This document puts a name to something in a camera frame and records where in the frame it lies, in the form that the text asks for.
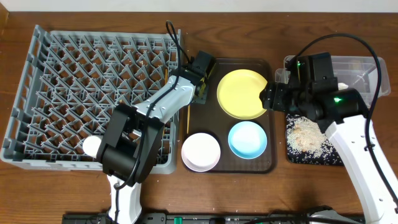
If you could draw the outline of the wooden chopstick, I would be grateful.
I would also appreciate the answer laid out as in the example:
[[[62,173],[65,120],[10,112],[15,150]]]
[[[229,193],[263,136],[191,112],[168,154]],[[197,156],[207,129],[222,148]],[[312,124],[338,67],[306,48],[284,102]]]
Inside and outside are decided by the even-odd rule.
[[[189,127],[190,127],[190,106],[188,105],[187,107],[187,129],[186,129],[186,134],[189,134]]]
[[[169,77],[169,71],[168,71],[168,69],[166,68],[166,69],[165,69],[165,75],[164,75],[164,84],[165,84],[165,85],[166,85],[167,82],[168,82],[168,77]],[[166,130],[166,127],[164,126],[164,129],[163,129],[163,132],[162,132],[162,136],[164,136],[165,130]]]

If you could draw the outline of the light blue bowl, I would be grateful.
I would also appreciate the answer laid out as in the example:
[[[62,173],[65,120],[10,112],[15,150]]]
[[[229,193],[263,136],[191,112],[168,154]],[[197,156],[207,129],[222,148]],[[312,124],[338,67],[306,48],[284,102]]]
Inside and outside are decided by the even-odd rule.
[[[230,129],[228,146],[236,156],[242,159],[255,159],[266,150],[267,134],[257,123],[242,121]]]

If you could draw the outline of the white tissue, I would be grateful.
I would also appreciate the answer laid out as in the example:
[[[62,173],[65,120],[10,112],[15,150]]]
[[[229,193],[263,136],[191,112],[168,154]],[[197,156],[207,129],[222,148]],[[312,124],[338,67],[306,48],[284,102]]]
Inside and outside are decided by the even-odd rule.
[[[347,89],[348,88],[348,85],[347,84],[345,84],[345,83],[338,83],[338,89],[339,90],[345,90],[345,89]]]

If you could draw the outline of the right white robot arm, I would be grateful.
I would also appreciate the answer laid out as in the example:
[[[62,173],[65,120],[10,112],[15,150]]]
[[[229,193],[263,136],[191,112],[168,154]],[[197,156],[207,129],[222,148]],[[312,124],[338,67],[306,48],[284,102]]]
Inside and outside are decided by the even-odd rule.
[[[329,53],[295,57],[289,63],[288,82],[269,82],[260,92],[263,108],[317,123],[343,161],[365,221],[397,223],[397,177],[358,90],[338,88]]]

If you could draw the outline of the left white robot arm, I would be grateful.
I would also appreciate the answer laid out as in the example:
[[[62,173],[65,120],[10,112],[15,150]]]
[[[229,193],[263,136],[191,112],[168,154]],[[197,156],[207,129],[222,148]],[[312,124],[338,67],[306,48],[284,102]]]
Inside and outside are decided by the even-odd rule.
[[[146,101],[115,107],[96,154],[111,184],[109,223],[138,220],[141,184],[154,166],[164,126],[203,95],[215,62],[214,56],[200,51],[192,62],[172,70],[167,83]]]

